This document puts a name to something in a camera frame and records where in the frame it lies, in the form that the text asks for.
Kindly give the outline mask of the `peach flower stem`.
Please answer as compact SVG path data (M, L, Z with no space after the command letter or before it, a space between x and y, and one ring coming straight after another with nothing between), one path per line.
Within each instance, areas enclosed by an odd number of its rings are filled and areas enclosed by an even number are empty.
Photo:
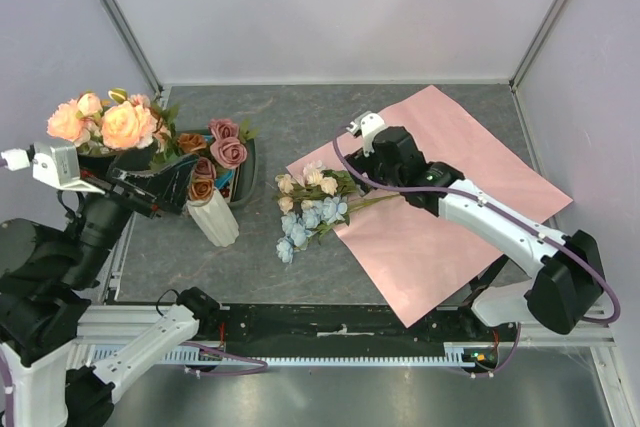
M347 171L329 169L321 161L306 164L299 174L277 175L275 183L277 205L283 214L296 208L308 209L314 201L323 201L327 197L351 196L358 192Z

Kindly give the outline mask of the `brown orange flower stem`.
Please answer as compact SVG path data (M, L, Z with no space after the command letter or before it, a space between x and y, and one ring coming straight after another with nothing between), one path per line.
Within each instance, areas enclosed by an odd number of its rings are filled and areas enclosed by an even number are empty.
M191 176L188 197L192 202L209 201L215 190L216 168L209 158L207 138L198 133L182 133L178 136L177 145L183 154L196 154L197 162Z

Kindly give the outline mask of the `purple pink wrapping paper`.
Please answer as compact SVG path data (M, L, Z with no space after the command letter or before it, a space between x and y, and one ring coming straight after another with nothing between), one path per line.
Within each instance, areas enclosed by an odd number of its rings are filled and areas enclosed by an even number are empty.
M360 99L345 106L310 97L296 101L287 115L293 131L278 141L288 148L303 141L310 144L289 165L289 172L299 174L314 161L340 169L330 140L337 127L365 109ZM398 103L383 101L380 115L390 125L405 127L427 158L451 164L531 220L544 222L572 201L434 86ZM405 326L441 304L500 254L466 228L400 198L367 207L334 231Z

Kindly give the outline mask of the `large peach peony stem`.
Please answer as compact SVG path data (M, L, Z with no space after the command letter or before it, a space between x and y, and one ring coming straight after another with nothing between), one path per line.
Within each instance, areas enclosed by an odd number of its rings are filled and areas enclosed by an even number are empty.
M103 99L93 91L71 98L47 121L47 134L72 143L82 154L107 155L148 149L166 156L176 136L179 107L162 107L145 94L113 89Z

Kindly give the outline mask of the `dusty pink rose stem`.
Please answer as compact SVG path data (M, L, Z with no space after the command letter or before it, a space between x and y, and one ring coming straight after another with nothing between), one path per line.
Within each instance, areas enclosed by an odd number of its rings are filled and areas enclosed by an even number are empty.
M214 179L218 181L234 175L244 167L250 156L249 144L257 137L258 130L248 118L236 122L230 118L213 118L202 133L195 133L193 150L210 161Z

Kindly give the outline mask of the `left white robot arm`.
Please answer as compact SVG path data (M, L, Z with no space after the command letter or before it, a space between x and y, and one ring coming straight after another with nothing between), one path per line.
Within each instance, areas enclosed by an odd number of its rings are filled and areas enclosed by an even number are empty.
M68 357L92 288L134 213L176 213L197 158L151 170L149 149L90 157L68 141L35 143L1 155L58 193L72 192L67 226L26 219L1 225L1 381L5 426L101 426L123 393L175 347L219 329L218 303L198 288L180 292L157 321L114 356L71 368Z

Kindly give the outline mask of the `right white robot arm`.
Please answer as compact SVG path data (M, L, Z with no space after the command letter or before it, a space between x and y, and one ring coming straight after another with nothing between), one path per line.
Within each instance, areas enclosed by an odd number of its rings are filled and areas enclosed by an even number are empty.
M467 339L483 339L508 322L536 321L560 335L587 320L604 293L605 279L595 239L541 225L508 208L444 162L429 162L403 127L367 113L346 126L361 140L340 162L356 183L400 194L414 208L458 224L497 248L528 275L506 287L485 284L458 315Z

